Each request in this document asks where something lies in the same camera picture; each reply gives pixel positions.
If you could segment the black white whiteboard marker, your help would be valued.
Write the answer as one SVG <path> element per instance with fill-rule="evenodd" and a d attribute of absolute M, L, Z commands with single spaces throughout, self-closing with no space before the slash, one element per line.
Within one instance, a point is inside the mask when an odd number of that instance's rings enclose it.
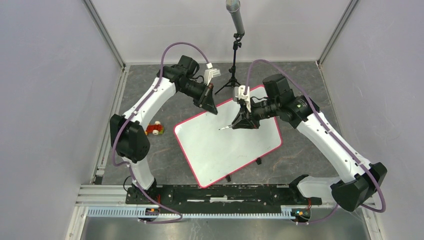
<path fill-rule="evenodd" d="M 232 128 L 232 125 L 227 125 L 227 126 L 221 127 L 218 130 L 221 131 L 221 130 L 226 130 L 226 129 L 230 129 L 230 128 Z"/>

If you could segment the pink framed whiteboard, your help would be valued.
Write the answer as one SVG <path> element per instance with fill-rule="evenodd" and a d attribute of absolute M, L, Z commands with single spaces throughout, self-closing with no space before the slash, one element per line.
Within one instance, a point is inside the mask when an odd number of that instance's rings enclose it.
<path fill-rule="evenodd" d="M 236 117 L 239 105 L 228 99 L 217 105 L 218 114 L 202 112 L 173 128 L 176 140 L 201 188 L 224 179 L 283 144 L 276 117 L 260 121 L 259 129 L 224 129 Z"/>

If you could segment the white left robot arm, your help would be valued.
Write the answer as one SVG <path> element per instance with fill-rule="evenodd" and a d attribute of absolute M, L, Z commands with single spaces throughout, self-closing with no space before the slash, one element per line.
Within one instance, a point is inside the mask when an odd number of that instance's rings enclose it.
<path fill-rule="evenodd" d="M 110 118 L 111 146 L 129 168 L 133 184 L 139 188 L 137 196 L 145 204 L 151 204 L 157 198 L 157 190 L 152 187 L 155 178 L 145 158 L 151 146 L 146 131 L 160 108 L 180 92 L 190 97 L 196 107 L 218 114 L 211 80 L 220 76 L 221 72 L 207 63 L 203 80 L 198 82 L 194 78 L 198 69 L 199 64 L 185 55 L 177 64 L 162 66 L 138 102 L 124 114 L 114 114 Z"/>

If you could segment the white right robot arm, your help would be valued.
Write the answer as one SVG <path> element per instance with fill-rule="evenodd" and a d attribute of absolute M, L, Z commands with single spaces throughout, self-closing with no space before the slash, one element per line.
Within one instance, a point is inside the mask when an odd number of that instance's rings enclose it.
<path fill-rule="evenodd" d="M 251 96 L 245 85 L 235 87 L 233 100 L 239 104 L 239 112 L 229 127 L 257 130 L 262 121 L 274 117 L 289 123 L 320 150 L 338 174 L 296 178 L 288 191 L 289 199 L 302 204 L 308 198 L 330 198 L 349 212 L 365 207 L 365 202 L 381 190 L 387 168 L 381 162 L 372 164 L 354 150 L 310 98 L 295 96 L 284 75 L 271 75 L 262 83 L 263 98 Z"/>

